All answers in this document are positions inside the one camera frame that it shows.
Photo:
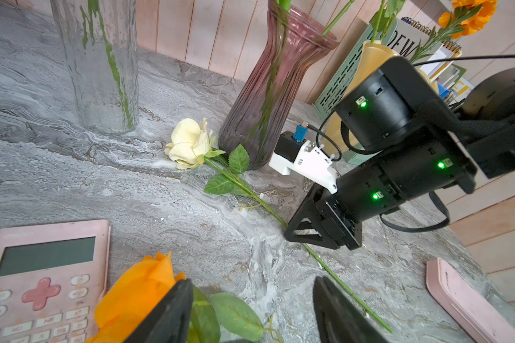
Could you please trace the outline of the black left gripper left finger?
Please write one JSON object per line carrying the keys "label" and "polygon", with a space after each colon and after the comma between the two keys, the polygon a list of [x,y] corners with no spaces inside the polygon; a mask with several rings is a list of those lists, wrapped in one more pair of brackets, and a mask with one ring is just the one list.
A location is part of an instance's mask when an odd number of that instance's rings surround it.
{"label": "black left gripper left finger", "polygon": [[191,280],[178,281],[124,342],[185,342],[192,306]]}

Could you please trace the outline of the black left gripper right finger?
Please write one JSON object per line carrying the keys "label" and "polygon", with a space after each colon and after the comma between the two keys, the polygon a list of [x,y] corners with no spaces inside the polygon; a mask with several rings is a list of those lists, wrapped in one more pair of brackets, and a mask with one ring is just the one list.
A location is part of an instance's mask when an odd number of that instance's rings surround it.
{"label": "black left gripper right finger", "polygon": [[322,343],[387,342],[327,277],[316,277],[313,305]]}

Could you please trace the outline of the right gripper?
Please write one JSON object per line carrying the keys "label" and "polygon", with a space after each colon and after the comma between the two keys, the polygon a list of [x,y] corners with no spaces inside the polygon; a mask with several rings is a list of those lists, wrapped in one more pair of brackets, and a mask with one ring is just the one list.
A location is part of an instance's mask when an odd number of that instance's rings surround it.
{"label": "right gripper", "polygon": [[[338,191],[322,204],[328,204],[340,219],[341,236],[335,240],[349,250],[362,247],[362,223],[379,214],[396,210],[403,204],[403,197],[396,185],[383,171],[350,171],[337,179]],[[288,223],[284,237],[289,242],[312,244],[337,250],[339,244],[330,237],[321,235],[321,213],[317,202],[322,199],[325,188],[313,184],[296,213]],[[297,234],[313,230],[317,234]]]}

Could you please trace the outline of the orange marigold flower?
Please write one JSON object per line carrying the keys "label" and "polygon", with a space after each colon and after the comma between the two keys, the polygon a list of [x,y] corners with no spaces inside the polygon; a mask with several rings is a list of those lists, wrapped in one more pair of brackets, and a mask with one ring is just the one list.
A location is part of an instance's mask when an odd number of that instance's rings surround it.
{"label": "orange marigold flower", "polygon": [[453,0],[451,4],[452,10],[439,18],[440,28],[427,31],[428,39],[418,43],[410,62],[432,56],[433,49],[441,43],[481,31],[495,14],[498,1]]}

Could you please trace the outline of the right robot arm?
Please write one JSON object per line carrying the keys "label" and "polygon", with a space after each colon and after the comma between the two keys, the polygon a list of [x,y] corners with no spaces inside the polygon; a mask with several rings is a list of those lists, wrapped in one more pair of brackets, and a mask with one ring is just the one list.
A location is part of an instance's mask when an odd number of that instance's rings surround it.
{"label": "right robot arm", "polygon": [[515,68],[485,79],[452,109],[417,66],[393,57],[335,111],[342,137],[355,136],[369,159],[331,182],[303,169],[313,186],[288,224],[290,242],[355,250],[372,217],[384,220],[423,195],[446,214],[437,190],[472,194],[477,172],[492,179],[515,171]]}

